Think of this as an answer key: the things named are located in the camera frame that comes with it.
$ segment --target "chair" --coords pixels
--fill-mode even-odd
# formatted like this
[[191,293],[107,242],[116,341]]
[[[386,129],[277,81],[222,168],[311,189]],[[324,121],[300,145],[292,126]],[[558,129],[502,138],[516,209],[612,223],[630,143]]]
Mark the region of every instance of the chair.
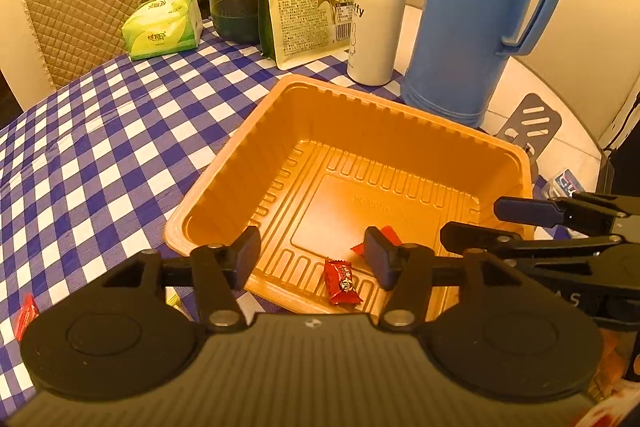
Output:
[[124,52],[122,24],[145,0],[23,0],[54,89]]

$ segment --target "red candy wrapper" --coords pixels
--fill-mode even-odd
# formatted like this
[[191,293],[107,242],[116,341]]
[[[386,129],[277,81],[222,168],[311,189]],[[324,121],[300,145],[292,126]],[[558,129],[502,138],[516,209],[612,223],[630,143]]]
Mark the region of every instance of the red candy wrapper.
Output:
[[33,295],[27,293],[27,295],[24,296],[22,308],[20,308],[20,313],[18,314],[18,320],[15,322],[14,336],[18,342],[22,340],[24,330],[37,316],[38,307],[36,306],[36,301],[34,301]]
[[331,304],[360,304],[362,299],[353,288],[351,263],[348,261],[324,261],[324,284]]
[[[382,232],[382,235],[384,235],[395,247],[399,247],[400,245],[402,245],[402,241],[400,241],[398,234],[396,234],[394,229],[392,229],[389,225],[386,225],[386,227],[382,228],[380,232]],[[364,255],[364,243],[356,245],[355,247],[351,248],[351,250],[358,255]]]

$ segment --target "green tissue packet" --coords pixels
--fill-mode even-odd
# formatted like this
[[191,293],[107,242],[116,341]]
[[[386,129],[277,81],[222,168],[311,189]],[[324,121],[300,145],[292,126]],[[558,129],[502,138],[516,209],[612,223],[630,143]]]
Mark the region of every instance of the green tissue packet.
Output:
[[122,26],[132,60],[196,48],[202,34],[197,0],[150,0]]

